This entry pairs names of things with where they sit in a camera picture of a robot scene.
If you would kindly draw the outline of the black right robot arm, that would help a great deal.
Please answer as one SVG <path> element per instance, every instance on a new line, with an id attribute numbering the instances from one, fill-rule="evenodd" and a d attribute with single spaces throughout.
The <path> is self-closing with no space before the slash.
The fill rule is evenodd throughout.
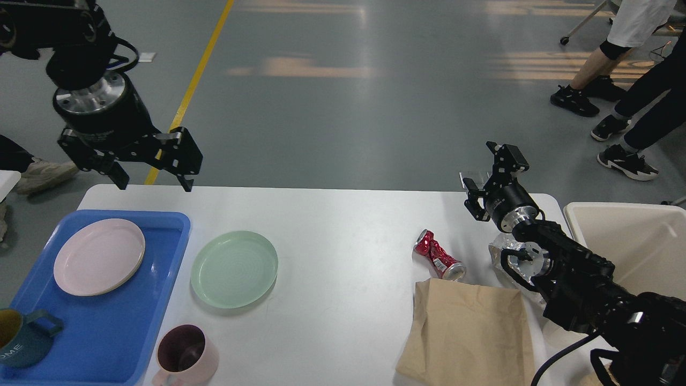
<path id="1" fill-rule="evenodd" d="M 586 335 L 544 362 L 531 384 L 537 385 L 558 359 L 602 337 L 612 350 L 590 351 L 601 384 L 684 385 L 684 301 L 652 292 L 632 295 L 616 284 L 614 264 L 547 220 L 519 184 L 519 174 L 529 169 L 521 151 L 491 141 L 487 147 L 494 155 L 491 176 L 483 187 L 463 179 L 465 207 L 476 220 L 492 220 L 500 232 L 539 247 L 542 267 L 537 273 L 525 274 L 510 263 L 512 256 L 534 261 L 535 254 L 525 249 L 503 249 L 500 266 L 515 283 L 542 296 L 545 318 Z"/>

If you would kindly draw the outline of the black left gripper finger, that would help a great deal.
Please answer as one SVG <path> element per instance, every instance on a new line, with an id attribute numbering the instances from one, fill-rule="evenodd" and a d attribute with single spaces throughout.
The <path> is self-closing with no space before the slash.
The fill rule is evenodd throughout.
<path id="1" fill-rule="evenodd" d="M 81 171 L 96 171 L 108 176 L 120 190 L 127 188 L 129 175 L 113 154 L 98 154 L 95 149 L 84 144 L 71 129 L 62 129 L 58 145 Z"/>
<path id="2" fill-rule="evenodd" d="M 203 154 L 186 127 L 143 135 L 137 153 L 146 164 L 176 176 L 184 191 L 192 191 L 192 177 L 199 174 Z"/>

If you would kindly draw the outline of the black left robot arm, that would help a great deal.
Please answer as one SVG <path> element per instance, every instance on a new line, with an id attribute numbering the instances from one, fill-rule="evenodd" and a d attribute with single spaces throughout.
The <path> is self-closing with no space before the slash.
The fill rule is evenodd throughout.
<path id="1" fill-rule="evenodd" d="M 122 162 L 145 163 L 193 187 L 203 154 L 189 130 L 158 130 L 127 72 L 139 52 L 118 37 L 95 1 L 2 1 L 2 53 L 36 60 L 53 54 L 46 73 L 53 108 L 65 121 L 58 144 L 83 171 L 106 175 L 121 190 Z"/>

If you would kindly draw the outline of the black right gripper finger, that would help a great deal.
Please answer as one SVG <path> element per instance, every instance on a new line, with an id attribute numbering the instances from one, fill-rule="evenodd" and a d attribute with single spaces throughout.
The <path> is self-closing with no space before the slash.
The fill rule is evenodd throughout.
<path id="1" fill-rule="evenodd" d="M 478 188 L 472 178 L 463 178 L 463 183 L 466 189 L 465 208 L 470 212 L 472 217 L 477 221 L 489 221 L 490 214 L 480 205 L 480 198 L 485 198 L 487 192 L 483 188 Z"/>
<path id="2" fill-rule="evenodd" d="M 494 164 L 487 190 L 496 190 L 518 183 L 520 174 L 529 171 L 530 165 L 517 146 L 487 141 L 487 148 L 494 155 Z"/>

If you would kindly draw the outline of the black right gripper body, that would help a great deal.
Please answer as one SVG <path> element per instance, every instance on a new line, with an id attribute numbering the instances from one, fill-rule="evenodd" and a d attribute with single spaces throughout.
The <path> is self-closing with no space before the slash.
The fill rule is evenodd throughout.
<path id="1" fill-rule="evenodd" d="M 533 198 L 517 182 L 488 188 L 483 204 L 497 229 L 505 234 L 511 234 L 519 223 L 534 220 L 541 213 Z"/>

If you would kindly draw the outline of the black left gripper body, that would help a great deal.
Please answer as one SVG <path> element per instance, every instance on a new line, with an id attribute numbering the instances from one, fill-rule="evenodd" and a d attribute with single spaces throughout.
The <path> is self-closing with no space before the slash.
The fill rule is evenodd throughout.
<path id="1" fill-rule="evenodd" d="M 118 71 L 107 70 L 83 90 L 57 88 L 53 108 L 65 122 L 61 147 L 117 152 L 159 133 L 132 81 Z"/>

